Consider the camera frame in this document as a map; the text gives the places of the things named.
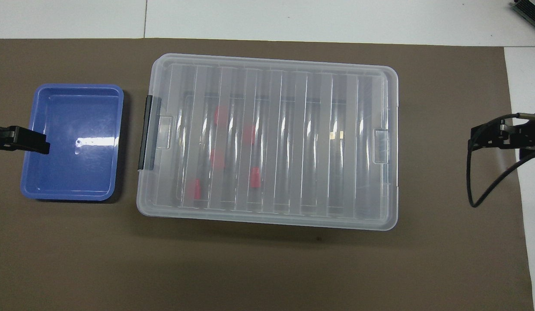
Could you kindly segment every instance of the blue tray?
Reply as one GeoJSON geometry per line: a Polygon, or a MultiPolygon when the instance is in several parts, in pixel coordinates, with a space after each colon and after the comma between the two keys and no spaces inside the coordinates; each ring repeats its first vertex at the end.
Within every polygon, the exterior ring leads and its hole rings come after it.
{"type": "Polygon", "coordinates": [[[29,128],[46,134],[51,149],[25,153],[22,193],[31,199],[108,199],[115,186],[123,100],[116,85],[41,85],[29,128]]]}

